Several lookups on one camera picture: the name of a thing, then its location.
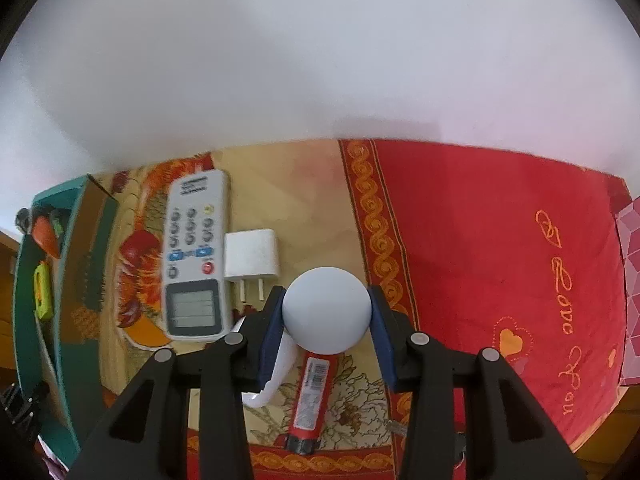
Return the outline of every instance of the black cap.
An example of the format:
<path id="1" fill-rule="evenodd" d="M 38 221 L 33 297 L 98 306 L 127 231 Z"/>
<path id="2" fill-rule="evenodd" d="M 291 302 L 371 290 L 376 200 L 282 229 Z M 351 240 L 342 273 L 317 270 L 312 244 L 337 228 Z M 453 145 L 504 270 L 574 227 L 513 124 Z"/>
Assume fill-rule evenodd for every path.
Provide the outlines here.
<path id="1" fill-rule="evenodd" d="M 29 210 L 25 207 L 20 209 L 15 216 L 15 226 L 23 235 L 29 234 L 29 228 L 31 227 L 31 219 Z"/>
<path id="2" fill-rule="evenodd" d="M 320 441 L 315 438 L 298 438 L 295 435 L 288 434 L 284 443 L 284 449 L 298 455 L 313 455 L 318 448 Z"/>

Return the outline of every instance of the remote control display screen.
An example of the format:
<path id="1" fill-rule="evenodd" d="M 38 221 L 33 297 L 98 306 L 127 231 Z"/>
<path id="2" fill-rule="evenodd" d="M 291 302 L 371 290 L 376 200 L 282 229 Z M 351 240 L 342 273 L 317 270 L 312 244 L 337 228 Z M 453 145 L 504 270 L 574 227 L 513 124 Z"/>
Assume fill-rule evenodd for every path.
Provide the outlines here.
<path id="1" fill-rule="evenodd" d="M 174 294 L 173 303 L 174 316 L 172 321 L 177 328 L 214 326 L 216 324 L 216 305 L 211 290 Z"/>

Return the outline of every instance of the orange pattern border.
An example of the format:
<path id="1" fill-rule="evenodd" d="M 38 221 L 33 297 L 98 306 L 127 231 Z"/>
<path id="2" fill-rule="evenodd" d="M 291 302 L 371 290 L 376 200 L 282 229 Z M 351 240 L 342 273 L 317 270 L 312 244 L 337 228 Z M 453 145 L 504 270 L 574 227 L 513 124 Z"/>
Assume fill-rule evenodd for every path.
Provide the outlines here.
<path id="1" fill-rule="evenodd" d="M 340 152 L 356 217 L 362 256 L 371 285 L 380 285 L 393 310 L 407 314 L 419 327 L 406 250 L 384 183 L 372 140 L 340 140 Z M 391 419 L 407 424 L 411 394 L 387 391 Z M 393 436 L 394 466 L 401 463 L 404 439 Z"/>
<path id="2" fill-rule="evenodd" d="M 358 472 L 391 471 L 393 453 L 391 446 L 372 449 L 320 452 L 312 457 L 293 454 L 284 449 L 251 446 L 251 462 L 254 470 L 288 470 L 294 473 L 320 473 L 343 475 Z"/>

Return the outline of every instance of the red blanket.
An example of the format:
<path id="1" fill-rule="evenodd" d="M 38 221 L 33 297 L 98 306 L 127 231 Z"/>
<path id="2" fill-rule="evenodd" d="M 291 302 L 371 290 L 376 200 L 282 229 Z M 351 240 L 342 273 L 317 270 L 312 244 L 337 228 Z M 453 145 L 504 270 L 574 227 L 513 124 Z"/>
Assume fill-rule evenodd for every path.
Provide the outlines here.
<path id="1" fill-rule="evenodd" d="M 342 148 L 370 282 L 450 348 L 499 349 L 567 442 L 589 433 L 617 402 L 625 293 L 612 213 L 630 200 L 624 182 L 482 148 Z M 391 408 L 407 419 L 406 397 Z"/>

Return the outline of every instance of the white sphere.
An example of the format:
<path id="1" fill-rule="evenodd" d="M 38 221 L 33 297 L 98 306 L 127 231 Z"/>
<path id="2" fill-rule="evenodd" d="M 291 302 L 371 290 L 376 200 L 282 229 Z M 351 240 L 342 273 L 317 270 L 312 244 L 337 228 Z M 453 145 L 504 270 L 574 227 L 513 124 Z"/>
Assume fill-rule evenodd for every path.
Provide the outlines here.
<path id="1" fill-rule="evenodd" d="M 302 348 L 339 354 L 354 346 L 371 321 L 371 298 L 350 272 L 318 267 L 298 276 L 282 300 L 284 326 Z"/>

